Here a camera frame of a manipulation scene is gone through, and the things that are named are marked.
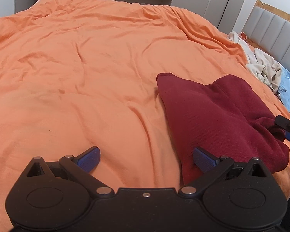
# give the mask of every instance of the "circular cap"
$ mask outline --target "circular cap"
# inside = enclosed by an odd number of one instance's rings
[[[150,197],[150,193],[144,193],[143,196],[148,198],[148,197]]]
[[[71,224],[89,204],[90,196],[80,184],[42,175],[16,183],[6,198],[5,210],[20,227],[44,231]]]
[[[51,208],[63,199],[63,192],[52,187],[43,187],[33,190],[27,197],[30,205],[36,208]]]
[[[181,191],[184,193],[184,194],[194,194],[197,190],[196,188],[194,187],[183,187],[181,189]]]
[[[252,188],[239,188],[229,195],[230,201],[240,208],[258,208],[265,203],[265,195]]]
[[[112,191],[110,187],[99,187],[97,189],[98,194],[109,194]]]
[[[276,182],[256,176],[210,186],[204,192],[203,204],[211,216],[238,229],[274,226],[287,210],[286,198]]]

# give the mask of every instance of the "metal screw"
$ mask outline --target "metal screw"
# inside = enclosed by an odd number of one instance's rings
[[[150,193],[144,193],[143,196],[148,198],[148,197],[150,197]]]
[[[196,191],[197,191],[197,190],[196,190],[196,188],[194,188],[194,187],[183,187],[183,188],[182,188],[182,192],[183,192],[184,194],[194,194]]]
[[[97,189],[98,194],[109,194],[112,191],[110,187],[99,187]]]

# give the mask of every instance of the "bed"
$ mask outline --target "bed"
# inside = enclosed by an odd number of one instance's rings
[[[290,71],[290,15],[257,0],[243,32],[248,43],[270,54]]]
[[[57,161],[96,145],[91,173],[118,187],[180,187],[156,76],[202,84],[233,74],[274,115],[290,113],[245,68],[245,54],[199,15],[112,0],[39,0],[0,18],[0,232],[5,198],[34,156]],[[290,196],[290,160],[274,174]]]

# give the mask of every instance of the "pile of clothes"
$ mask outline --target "pile of clothes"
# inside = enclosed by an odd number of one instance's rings
[[[242,34],[230,32],[228,39],[241,45],[248,60],[246,68],[266,84],[290,112],[290,72],[264,51],[258,48],[252,51]]]

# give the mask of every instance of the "wrinkled fabric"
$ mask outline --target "wrinkled fabric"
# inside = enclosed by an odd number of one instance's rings
[[[275,125],[274,115],[243,79],[227,75],[203,85],[160,73],[157,85],[181,160],[184,184],[202,175],[193,162],[195,147],[236,162],[259,157],[271,173],[288,165],[285,132]]]
[[[230,32],[228,39],[240,44],[243,48],[248,60],[246,68],[251,74],[263,84],[266,84],[273,93],[276,93],[281,82],[282,65],[258,48],[252,51],[249,45],[244,40],[240,39],[236,32]]]
[[[0,232],[11,228],[5,198],[34,156],[57,161],[96,145],[101,160],[91,174],[115,191],[178,189],[180,163],[156,84],[161,72],[202,84],[233,74],[275,116],[290,118],[245,64],[238,44],[176,7],[39,0],[0,18]],[[290,196],[290,160],[274,177]]]
[[[290,71],[282,67],[281,83],[278,89],[279,98],[290,112]]]

